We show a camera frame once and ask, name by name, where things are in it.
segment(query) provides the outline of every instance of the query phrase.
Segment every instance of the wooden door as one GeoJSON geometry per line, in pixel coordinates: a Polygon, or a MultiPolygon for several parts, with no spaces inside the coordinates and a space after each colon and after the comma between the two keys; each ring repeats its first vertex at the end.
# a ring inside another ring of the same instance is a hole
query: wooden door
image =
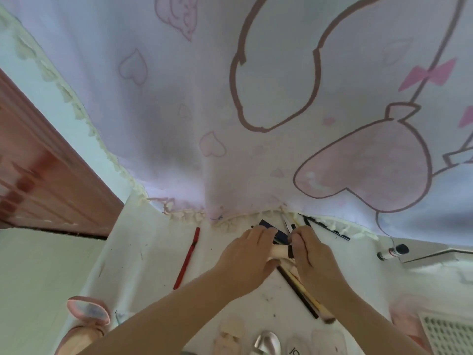
{"type": "Polygon", "coordinates": [[[0,221],[108,235],[123,203],[0,70],[0,221]]]}

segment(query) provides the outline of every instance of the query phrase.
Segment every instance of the wall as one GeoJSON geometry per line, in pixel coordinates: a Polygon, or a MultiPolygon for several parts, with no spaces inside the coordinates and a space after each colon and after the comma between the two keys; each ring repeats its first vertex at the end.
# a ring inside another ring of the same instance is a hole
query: wall
{"type": "Polygon", "coordinates": [[[0,68],[43,113],[48,121],[89,164],[97,175],[123,202],[131,185],[110,162],[94,137],[89,137],[85,121],[76,120],[70,104],[64,103],[54,82],[44,82],[32,59],[20,59],[15,53],[11,30],[0,32],[0,68]]]}
{"type": "Polygon", "coordinates": [[[27,229],[0,231],[0,354],[46,355],[103,240],[27,229]]]}

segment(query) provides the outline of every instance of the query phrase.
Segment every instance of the person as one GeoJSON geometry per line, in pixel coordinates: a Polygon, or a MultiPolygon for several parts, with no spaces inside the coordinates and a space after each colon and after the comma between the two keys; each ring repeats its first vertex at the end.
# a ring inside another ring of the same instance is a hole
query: person
{"type": "MultiPolygon", "coordinates": [[[[227,246],[214,268],[134,315],[80,355],[180,354],[220,310],[258,288],[279,265],[276,259],[268,260],[276,232],[263,226],[245,231],[227,246]]],[[[350,288],[332,251],[311,227],[298,227],[291,237],[302,283],[366,355],[428,354],[350,288]]]]}

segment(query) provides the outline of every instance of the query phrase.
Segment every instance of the pink fabric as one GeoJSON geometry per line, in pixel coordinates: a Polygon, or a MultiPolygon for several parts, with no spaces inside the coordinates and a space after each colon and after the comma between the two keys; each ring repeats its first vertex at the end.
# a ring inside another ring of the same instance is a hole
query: pink fabric
{"type": "Polygon", "coordinates": [[[471,0],[0,2],[172,210],[473,244],[471,0]]]}

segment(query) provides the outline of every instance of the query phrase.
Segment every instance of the red pen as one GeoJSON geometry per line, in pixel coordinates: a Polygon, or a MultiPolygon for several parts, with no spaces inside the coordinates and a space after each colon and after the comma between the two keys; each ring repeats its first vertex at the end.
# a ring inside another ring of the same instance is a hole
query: red pen
{"type": "Polygon", "coordinates": [[[201,229],[199,227],[195,228],[194,240],[192,241],[191,247],[189,248],[189,251],[187,252],[186,258],[184,259],[184,264],[182,264],[181,271],[179,272],[179,275],[177,276],[176,283],[174,284],[173,290],[176,290],[181,285],[182,278],[184,277],[184,274],[186,273],[187,265],[189,265],[189,260],[191,260],[191,256],[192,256],[192,253],[194,252],[195,245],[197,244],[197,241],[199,239],[200,232],[201,232],[201,229]]]}

